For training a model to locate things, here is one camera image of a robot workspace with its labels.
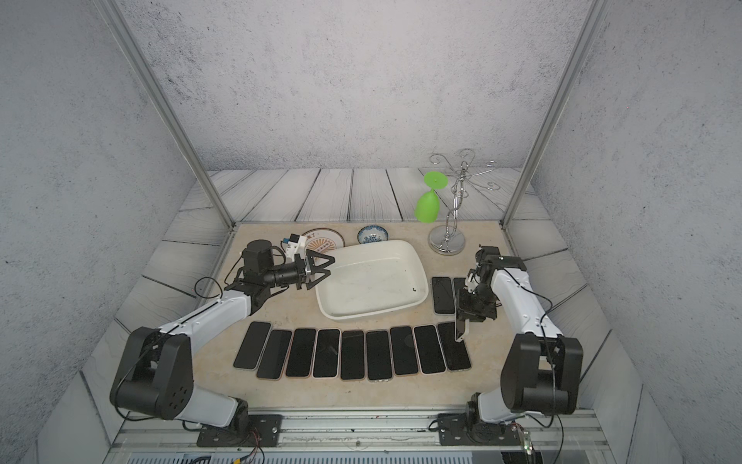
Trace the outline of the eleventh phone cream case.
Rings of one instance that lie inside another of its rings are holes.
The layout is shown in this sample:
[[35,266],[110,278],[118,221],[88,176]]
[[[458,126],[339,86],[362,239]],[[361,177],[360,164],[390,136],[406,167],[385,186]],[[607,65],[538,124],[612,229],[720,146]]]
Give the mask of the eleventh phone cream case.
[[434,313],[450,315],[455,313],[452,279],[448,276],[434,276],[431,280]]

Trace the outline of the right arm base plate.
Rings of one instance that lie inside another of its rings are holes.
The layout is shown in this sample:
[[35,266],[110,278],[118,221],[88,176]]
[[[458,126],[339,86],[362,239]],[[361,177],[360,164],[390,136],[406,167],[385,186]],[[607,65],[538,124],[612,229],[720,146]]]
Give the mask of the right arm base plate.
[[483,423],[466,414],[440,414],[429,426],[442,446],[519,446],[518,431],[506,423]]

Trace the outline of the phone with pink case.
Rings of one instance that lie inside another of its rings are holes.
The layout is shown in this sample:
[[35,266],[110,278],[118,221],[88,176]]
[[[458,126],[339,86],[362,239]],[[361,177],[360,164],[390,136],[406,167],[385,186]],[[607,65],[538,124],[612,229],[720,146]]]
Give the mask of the phone with pink case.
[[404,376],[419,373],[413,329],[409,326],[391,328],[390,341],[394,374]]

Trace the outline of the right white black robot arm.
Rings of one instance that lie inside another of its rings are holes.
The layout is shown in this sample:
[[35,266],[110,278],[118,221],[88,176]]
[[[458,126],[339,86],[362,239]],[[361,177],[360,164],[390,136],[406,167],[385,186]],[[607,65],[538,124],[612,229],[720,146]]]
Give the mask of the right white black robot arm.
[[475,394],[467,411],[470,429],[507,423],[527,413],[570,415],[577,408],[584,350],[551,320],[554,306],[531,287],[527,266],[498,247],[481,246],[456,297],[454,339],[464,340],[471,322],[496,319],[502,309],[514,338],[500,386]]

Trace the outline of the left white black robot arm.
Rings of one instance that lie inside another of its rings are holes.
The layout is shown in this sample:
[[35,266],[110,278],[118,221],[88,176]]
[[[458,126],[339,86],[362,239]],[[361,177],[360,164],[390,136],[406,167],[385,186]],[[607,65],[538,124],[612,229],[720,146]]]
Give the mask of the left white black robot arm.
[[330,276],[334,257],[311,251],[305,241],[293,234],[281,246],[248,243],[230,273],[233,280],[206,305],[158,328],[133,331],[109,395],[117,414],[132,411],[143,421],[188,421],[247,437],[252,430],[247,403],[197,386],[193,358],[290,286],[310,290]]

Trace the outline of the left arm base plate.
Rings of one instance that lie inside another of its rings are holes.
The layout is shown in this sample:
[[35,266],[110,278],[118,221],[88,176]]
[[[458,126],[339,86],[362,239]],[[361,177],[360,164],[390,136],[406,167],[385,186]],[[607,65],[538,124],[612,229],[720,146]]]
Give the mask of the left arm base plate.
[[226,428],[204,425],[197,448],[261,448],[278,446],[284,417],[278,414],[239,416]]

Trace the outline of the twelfth phone dark case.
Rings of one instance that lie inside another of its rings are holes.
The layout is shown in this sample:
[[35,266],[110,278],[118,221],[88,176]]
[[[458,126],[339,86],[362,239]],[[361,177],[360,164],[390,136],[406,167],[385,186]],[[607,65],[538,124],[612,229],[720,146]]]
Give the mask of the twelfth phone dark case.
[[461,291],[465,288],[466,288],[465,278],[454,278],[453,279],[453,290],[454,290],[455,298],[458,298],[460,296]]

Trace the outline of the phone white case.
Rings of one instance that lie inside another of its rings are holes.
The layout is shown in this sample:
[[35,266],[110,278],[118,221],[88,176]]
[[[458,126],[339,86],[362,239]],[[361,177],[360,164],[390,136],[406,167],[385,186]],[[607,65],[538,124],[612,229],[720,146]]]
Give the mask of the phone white case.
[[253,321],[250,323],[237,356],[233,361],[236,369],[257,369],[268,336],[272,330],[272,324],[268,322]]
[[292,338],[293,332],[289,330],[270,332],[257,368],[256,376],[259,379],[277,380],[281,377]]

